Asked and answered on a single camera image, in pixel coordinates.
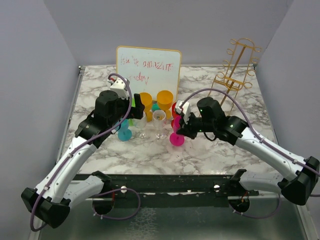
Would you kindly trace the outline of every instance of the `metal frame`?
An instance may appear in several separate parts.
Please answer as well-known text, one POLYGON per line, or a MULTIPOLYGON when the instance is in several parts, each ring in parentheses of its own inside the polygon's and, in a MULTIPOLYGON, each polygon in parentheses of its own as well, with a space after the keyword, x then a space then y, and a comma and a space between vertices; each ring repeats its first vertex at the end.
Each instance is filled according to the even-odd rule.
POLYGON ((57 155, 56 162, 63 155, 64 145, 65 145, 66 138, 67 138, 67 135, 68 135, 68 130, 69 130, 70 123, 71 123, 71 120, 72 120, 72 115, 73 115, 75 107, 76 107, 76 103, 77 103, 77 99, 78 99, 78 95, 79 95, 82 79, 83 79, 84 74, 85 74, 85 70, 86 70, 85 66, 79 66, 78 80, 76 82, 75 92, 74 92, 73 98, 72 98, 72 105, 71 105, 69 113, 68 113, 67 123, 66 123, 65 128, 64 128, 63 137, 62 137, 61 144, 60 144, 60 147, 59 147, 59 152, 58 152, 58 155, 57 155))
POLYGON ((308 211, 307 206, 306 205, 297 206, 297 211, 301 218, 302 226, 305 231, 307 239, 319 240, 319 236, 318 236, 314 221, 312 220, 312 217, 310 215, 310 212, 308 211))

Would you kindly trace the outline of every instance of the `clear wine glass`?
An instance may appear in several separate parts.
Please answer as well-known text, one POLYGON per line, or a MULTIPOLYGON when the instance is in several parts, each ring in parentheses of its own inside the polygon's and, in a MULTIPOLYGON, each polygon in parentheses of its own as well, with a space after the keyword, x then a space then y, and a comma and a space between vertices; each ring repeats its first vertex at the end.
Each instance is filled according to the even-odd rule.
POLYGON ((166 113, 163 110, 156 110, 152 114, 152 123, 153 126, 156 129, 156 138, 157 139, 163 139, 167 135, 165 133, 165 125, 167 123, 167 116, 166 113))
POLYGON ((144 129, 147 125, 147 116, 145 112, 143 112, 143 117, 141 119, 133 119, 133 125, 140 129, 139 138, 144 139, 147 137, 146 130, 144 129))

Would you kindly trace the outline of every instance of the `screw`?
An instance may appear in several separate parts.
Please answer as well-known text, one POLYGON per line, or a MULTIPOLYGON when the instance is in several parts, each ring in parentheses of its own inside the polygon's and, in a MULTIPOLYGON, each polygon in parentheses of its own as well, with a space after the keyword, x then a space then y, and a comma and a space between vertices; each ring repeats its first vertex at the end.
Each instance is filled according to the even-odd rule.
POLYGON ((216 193, 218 193, 220 191, 220 186, 216 184, 213 186, 213 189, 216 193))

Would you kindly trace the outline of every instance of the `red handwritten text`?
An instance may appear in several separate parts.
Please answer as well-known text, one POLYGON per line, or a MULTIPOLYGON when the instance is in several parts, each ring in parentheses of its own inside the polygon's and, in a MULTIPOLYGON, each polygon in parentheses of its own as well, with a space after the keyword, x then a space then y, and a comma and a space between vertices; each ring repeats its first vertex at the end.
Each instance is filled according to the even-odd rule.
POLYGON ((129 81, 131 81, 132 79, 136 80, 136 81, 140 81, 140 82, 144 82, 145 85, 148 84, 148 80, 150 77, 142 75, 141 72, 139 72, 138 75, 134 75, 134 76, 129 76, 128 79, 129 81))
MULTIPOLYGON (((135 65, 139 67, 139 63, 140 63, 139 59, 137 57, 134 57, 133 55, 130 57, 121 55, 121 58, 120 58, 121 65, 135 65)), ((169 72, 173 69, 174 64, 164 63, 163 61, 144 61, 142 66, 147 69, 158 69, 158 70, 169 72)))
POLYGON ((143 67, 144 68, 154 68, 154 69, 159 69, 159 70, 164 70, 164 71, 170 71, 173 67, 173 63, 167 63, 164 64, 163 61, 144 61, 143 62, 143 67))

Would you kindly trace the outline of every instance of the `whiteboard frame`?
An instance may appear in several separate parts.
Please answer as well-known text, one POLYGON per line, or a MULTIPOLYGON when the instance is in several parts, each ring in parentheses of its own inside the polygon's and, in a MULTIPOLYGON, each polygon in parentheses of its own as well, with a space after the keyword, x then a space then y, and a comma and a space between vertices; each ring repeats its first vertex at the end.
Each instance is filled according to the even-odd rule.
POLYGON ((168 52, 178 52, 180 54, 180 62, 179 62, 179 71, 178 71, 178 83, 176 86, 176 94, 174 102, 178 99, 178 91, 179 91, 179 84, 180 84, 180 69, 181 69, 181 61, 182 61, 182 52, 179 50, 172 50, 172 49, 162 49, 162 48, 153 48, 153 47, 143 47, 143 46, 123 46, 120 45, 116 48, 115 51, 115 71, 118 73, 118 49, 119 48, 128 48, 128 49, 148 49, 148 50, 160 50, 160 51, 168 51, 168 52))

